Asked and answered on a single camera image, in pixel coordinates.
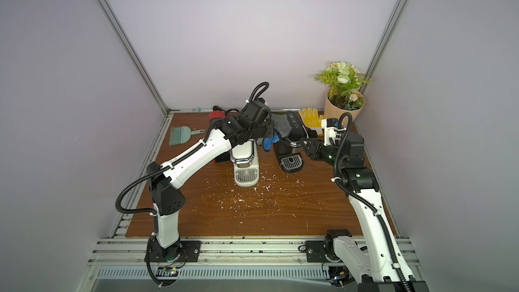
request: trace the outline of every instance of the light gray wall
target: light gray wall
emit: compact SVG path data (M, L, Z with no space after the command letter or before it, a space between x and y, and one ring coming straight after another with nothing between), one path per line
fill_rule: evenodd
M432 291L519 288L517 21L519 0L410 0L366 92L359 128Z
M108 0L169 108L323 107L330 60L365 71L397 0Z
M71 291L162 115L94 0L0 0L0 285Z

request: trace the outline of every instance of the yellow glove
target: yellow glove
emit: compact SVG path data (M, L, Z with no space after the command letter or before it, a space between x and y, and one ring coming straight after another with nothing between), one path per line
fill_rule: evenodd
M310 130L315 130L318 135L323 134L323 129L321 128L323 116L317 114L317 108L303 108L302 111L299 111L299 115L306 127L310 128Z

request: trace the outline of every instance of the black mounting plate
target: black mounting plate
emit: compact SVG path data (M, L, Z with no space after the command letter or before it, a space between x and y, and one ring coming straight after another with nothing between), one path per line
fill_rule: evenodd
M184 251L181 250L180 257L178 258L177 262L183 263L185 255L187 255L187 259L185 260L186 263L198 262L198 255L200 255L200 245L202 244L202 242L198 241L198 240L184 240L184 241L180 241L180 243L182 244L182 249L185 250L186 253L184 254ZM163 256L163 254L164 254L164 250L159 246L159 244L158 243L156 243L156 245L153 244L151 251L149 252L149 259L151 262L158 262L158 263L166 262L166 259Z
M317 240L305 241L306 261L308 263L329 263L324 252L324 242Z

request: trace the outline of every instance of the blue glove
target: blue glove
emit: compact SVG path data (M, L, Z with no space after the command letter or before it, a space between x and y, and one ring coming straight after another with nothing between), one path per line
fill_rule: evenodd
M274 132L274 138L264 138L263 139L263 149L265 151L270 151L270 148L272 148L272 144L275 144L279 141L278 134Z

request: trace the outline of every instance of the white flower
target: white flower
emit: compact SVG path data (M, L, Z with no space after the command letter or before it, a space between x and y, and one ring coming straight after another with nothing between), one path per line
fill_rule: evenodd
M348 82L350 82L350 79L348 78L348 76L339 75L337 76L337 82L340 82L341 84L347 84Z

